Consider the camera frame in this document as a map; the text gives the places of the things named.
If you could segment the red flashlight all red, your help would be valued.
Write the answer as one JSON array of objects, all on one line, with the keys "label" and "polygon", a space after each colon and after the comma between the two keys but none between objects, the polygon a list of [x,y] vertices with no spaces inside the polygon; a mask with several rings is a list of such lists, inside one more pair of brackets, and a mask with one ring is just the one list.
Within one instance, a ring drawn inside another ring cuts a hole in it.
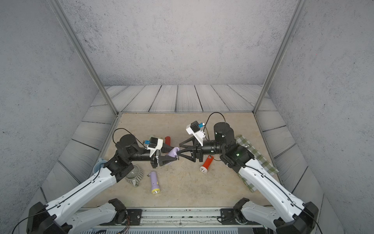
[{"label": "red flashlight all red", "polygon": [[171,146],[171,138],[170,138],[170,136],[166,136],[165,137],[165,144],[168,145],[168,146]]}]

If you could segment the red flashlight white rim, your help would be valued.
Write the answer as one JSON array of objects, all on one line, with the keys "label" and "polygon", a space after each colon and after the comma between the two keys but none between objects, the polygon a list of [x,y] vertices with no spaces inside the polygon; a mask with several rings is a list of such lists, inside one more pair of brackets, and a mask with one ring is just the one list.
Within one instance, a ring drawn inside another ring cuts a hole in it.
[{"label": "red flashlight white rim", "polygon": [[205,160],[204,164],[200,167],[200,171],[202,173],[207,173],[208,172],[208,169],[209,169],[209,166],[211,165],[211,163],[214,161],[214,157],[209,155],[207,157],[207,159]]}]

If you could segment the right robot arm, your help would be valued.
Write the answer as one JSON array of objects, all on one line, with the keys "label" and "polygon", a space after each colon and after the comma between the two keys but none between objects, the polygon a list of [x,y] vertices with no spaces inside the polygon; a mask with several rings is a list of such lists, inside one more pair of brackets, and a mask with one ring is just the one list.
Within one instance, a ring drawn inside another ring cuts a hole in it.
[{"label": "right robot arm", "polygon": [[317,226],[318,208],[312,202],[303,202],[287,191],[255,158],[248,144],[234,136],[234,131],[226,122],[214,125],[214,139],[207,140],[205,125],[197,121],[187,125],[186,131],[191,136],[187,142],[180,143],[178,155],[190,161],[203,160],[205,155],[218,155],[220,160],[234,170],[240,178],[253,185],[271,204],[265,207],[243,198],[235,204],[234,219],[239,224],[256,222],[277,234],[310,234]]}]

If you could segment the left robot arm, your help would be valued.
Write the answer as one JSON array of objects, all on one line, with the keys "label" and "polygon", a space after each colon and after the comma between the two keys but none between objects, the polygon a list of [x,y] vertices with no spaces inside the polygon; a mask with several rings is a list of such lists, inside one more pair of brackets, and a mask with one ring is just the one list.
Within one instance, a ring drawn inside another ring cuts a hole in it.
[{"label": "left robot arm", "polygon": [[78,210],[107,188],[124,179],[133,169],[134,161],[149,161],[152,167],[164,166],[177,160],[179,148],[152,137],[140,147],[132,134],[124,135],[115,143],[115,155],[86,181],[43,205],[38,202],[29,210],[28,234],[78,234],[100,224],[128,222],[127,209],[118,199],[111,199],[97,208]]}]

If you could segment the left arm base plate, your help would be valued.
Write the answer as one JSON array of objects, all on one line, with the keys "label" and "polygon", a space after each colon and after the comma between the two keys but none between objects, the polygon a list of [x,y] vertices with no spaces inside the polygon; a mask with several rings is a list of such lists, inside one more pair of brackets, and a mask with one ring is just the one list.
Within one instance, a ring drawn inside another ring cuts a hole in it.
[{"label": "left arm base plate", "polygon": [[117,212],[115,217],[110,222],[100,224],[100,226],[113,226],[113,225],[140,225],[142,209],[127,209]]}]

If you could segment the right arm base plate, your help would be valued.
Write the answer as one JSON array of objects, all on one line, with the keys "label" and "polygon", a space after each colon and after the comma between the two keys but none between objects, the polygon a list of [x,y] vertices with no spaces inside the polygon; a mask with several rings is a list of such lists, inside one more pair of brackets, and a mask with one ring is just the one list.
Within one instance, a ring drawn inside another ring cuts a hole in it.
[{"label": "right arm base plate", "polygon": [[259,223],[239,218],[238,212],[233,208],[220,209],[220,216],[217,221],[223,225],[260,225]]}]

